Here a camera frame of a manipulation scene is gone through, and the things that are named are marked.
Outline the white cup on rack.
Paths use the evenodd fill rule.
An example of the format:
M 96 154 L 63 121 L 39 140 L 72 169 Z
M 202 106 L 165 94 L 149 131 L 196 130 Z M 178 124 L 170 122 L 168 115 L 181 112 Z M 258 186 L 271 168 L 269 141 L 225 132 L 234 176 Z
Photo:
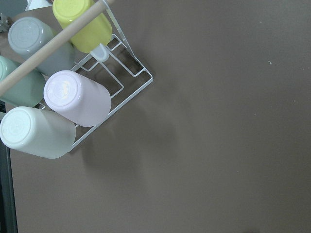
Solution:
M 48 110 L 16 107 L 0 123 L 0 138 L 7 147 L 48 159 L 69 152 L 75 137 L 74 123 Z

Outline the pink cup on rack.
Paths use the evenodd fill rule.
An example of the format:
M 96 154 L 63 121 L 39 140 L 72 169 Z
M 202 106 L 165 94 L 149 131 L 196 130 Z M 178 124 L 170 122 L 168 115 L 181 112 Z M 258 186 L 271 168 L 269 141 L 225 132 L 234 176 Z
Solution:
M 44 100 L 52 110 L 84 127 L 101 123 L 112 105 L 110 93 L 103 85 L 69 70 L 49 77 Z

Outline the grey cup on rack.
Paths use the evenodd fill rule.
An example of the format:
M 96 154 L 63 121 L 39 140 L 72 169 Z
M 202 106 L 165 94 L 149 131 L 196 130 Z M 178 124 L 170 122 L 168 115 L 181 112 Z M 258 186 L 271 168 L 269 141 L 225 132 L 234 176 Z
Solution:
M 13 23 L 8 33 L 10 47 L 27 60 L 57 35 L 49 25 L 35 17 L 23 17 Z M 74 66 L 74 47 L 66 42 L 36 68 L 51 76 Z

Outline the mint cup on rack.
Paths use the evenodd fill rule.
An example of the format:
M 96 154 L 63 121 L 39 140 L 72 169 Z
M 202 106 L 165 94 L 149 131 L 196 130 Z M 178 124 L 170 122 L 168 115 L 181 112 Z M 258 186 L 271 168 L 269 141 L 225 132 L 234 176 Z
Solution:
M 18 66 L 20 63 L 1 56 L 0 80 L 7 78 Z M 0 100 L 13 106 L 34 107 L 43 99 L 45 83 L 44 76 L 39 71 L 33 70 L 1 96 Z

